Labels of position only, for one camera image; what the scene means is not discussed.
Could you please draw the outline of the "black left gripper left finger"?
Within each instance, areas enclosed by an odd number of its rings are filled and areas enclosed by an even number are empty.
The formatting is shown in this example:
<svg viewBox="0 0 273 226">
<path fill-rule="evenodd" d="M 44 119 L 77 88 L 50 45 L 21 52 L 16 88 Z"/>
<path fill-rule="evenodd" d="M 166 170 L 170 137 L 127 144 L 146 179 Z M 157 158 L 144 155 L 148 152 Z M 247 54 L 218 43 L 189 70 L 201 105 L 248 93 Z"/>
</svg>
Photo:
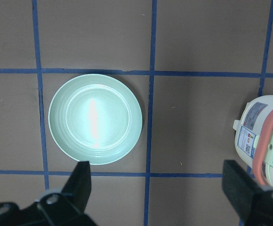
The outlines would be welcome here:
<svg viewBox="0 0 273 226">
<path fill-rule="evenodd" d="M 91 194 L 91 171 L 89 161 L 77 163 L 61 193 L 80 211 L 84 212 Z"/>
</svg>

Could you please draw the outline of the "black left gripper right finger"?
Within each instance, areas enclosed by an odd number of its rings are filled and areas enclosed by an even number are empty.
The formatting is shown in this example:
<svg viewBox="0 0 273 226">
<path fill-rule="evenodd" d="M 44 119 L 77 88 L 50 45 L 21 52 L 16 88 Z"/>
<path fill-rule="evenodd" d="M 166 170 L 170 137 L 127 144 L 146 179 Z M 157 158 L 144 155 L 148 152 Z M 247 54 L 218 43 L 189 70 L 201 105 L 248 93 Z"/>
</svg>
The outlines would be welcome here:
<svg viewBox="0 0 273 226">
<path fill-rule="evenodd" d="M 223 162 L 222 190 L 242 221 L 248 221 L 261 196 L 261 187 L 235 161 Z"/>
</svg>

